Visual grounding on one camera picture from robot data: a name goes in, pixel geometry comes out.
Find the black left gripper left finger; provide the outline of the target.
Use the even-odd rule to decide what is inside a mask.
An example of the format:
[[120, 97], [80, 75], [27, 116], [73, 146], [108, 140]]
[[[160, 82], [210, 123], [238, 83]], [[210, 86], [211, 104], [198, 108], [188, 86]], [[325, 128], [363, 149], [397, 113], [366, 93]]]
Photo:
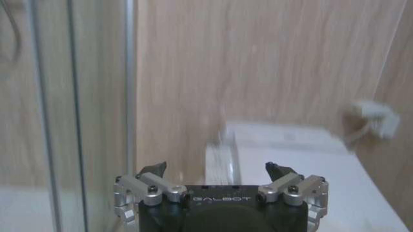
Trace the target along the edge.
[[122, 175], [113, 183], [113, 212], [124, 226], [138, 226], [139, 205], [151, 209], [162, 203], [187, 208], [187, 187], [163, 178], [167, 163], [146, 166], [132, 175]]

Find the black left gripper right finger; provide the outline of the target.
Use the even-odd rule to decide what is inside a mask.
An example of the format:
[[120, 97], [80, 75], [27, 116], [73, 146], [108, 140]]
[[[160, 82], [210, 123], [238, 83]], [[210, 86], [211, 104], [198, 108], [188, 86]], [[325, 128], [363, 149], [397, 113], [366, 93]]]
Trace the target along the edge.
[[318, 226], [327, 215], [329, 183], [322, 176], [305, 177], [290, 167], [265, 164], [271, 183], [258, 186], [258, 203], [282, 203], [287, 209], [306, 206], [306, 225]]

